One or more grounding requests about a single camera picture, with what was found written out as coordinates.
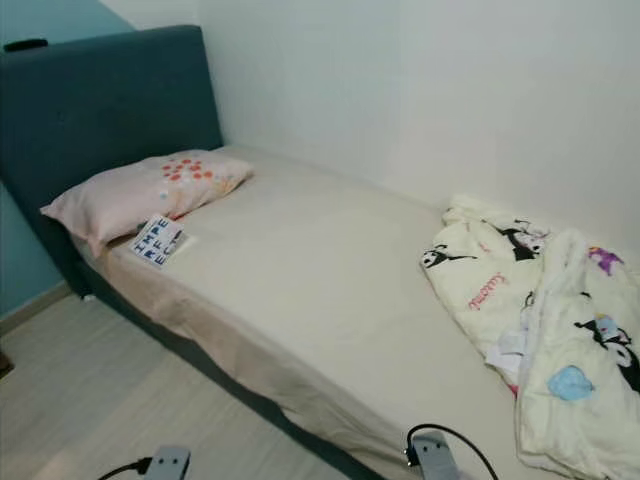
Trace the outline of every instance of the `blanket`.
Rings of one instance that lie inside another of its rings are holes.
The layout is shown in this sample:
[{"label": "blanket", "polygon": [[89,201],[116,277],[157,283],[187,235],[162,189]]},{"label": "blanket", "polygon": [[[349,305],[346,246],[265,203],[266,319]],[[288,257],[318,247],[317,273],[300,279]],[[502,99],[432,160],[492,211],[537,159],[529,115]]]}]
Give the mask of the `blanket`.
[{"label": "blanket", "polygon": [[466,197],[443,218],[421,264],[516,395],[520,459],[573,478],[639,479],[640,287],[624,260]]}]

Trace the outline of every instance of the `white wall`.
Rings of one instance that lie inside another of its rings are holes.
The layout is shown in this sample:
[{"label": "white wall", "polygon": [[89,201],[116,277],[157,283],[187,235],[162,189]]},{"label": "white wall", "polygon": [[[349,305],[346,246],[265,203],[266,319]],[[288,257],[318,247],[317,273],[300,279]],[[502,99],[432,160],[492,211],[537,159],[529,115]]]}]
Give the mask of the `white wall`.
[{"label": "white wall", "polygon": [[637,0],[200,0],[227,140],[640,247]]},{"label": "white wall", "polygon": [[99,1],[138,30],[198,24],[198,0]]}]

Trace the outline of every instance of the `mattress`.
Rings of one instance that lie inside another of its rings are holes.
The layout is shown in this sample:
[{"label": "mattress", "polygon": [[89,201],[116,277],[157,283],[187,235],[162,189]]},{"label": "mattress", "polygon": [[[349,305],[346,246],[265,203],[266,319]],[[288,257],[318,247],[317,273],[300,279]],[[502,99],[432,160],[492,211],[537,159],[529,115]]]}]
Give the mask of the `mattress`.
[{"label": "mattress", "polygon": [[[406,467],[404,435],[435,422],[471,438],[501,478],[556,478],[517,460],[512,394],[420,271],[438,212],[301,163],[219,151],[255,176],[181,220],[189,238],[163,270],[122,241],[92,267],[291,421],[384,477],[420,478]],[[489,478],[468,447],[450,445],[464,478]]]}]

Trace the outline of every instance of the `teal wall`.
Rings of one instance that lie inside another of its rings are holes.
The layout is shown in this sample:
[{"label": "teal wall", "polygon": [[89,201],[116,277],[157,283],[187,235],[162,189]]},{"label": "teal wall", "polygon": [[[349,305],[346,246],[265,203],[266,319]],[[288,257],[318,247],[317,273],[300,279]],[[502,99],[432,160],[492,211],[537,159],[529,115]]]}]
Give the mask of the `teal wall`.
[{"label": "teal wall", "polygon": [[[0,4],[2,44],[31,37],[66,42],[133,29],[98,0],[0,0]],[[0,184],[0,316],[61,280]]]}]

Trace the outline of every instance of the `single bed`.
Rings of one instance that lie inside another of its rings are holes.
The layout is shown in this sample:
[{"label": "single bed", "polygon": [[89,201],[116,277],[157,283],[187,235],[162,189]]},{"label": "single bed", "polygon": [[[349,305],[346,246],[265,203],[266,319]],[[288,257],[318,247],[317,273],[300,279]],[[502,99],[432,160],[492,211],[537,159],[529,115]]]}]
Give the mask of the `single bed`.
[{"label": "single bed", "polygon": [[[426,421],[468,435],[501,478],[555,478],[517,460],[512,395],[419,269],[437,212],[231,146],[221,153],[254,177],[182,220],[190,238],[162,271],[126,240],[83,261],[39,214],[106,168],[222,146],[198,28],[19,52],[2,82],[15,92],[2,106],[3,181],[76,293],[95,293],[352,478],[419,478],[401,450]],[[451,446],[465,478],[489,478]]]}]

